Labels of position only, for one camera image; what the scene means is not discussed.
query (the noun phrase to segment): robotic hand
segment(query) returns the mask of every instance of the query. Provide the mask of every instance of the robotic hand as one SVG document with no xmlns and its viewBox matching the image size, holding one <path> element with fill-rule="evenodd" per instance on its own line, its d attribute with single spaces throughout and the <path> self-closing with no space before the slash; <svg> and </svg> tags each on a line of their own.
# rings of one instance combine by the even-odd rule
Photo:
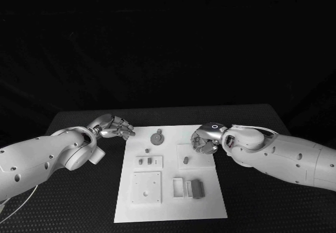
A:
<svg viewBox="0 0 336 233">
<path fill-rule="evenodd" d="M 234 161 L 290 183 L 336 191 L 336 150 L 270 129 L 208 123 L 192 134 L 197 152 L 213 154 L 223 144 Z"/>
<path fill-rule="evenodd" d="M 0 201 L 45 182 L 57 169 L 78 169 L 94 164 L 106 152 L 97 146 L 101 137 L 135 136 L 132 124 L 112 114 L 100 116 L 88 127 L 71 127 L 0 149 Z"/>
</svg>

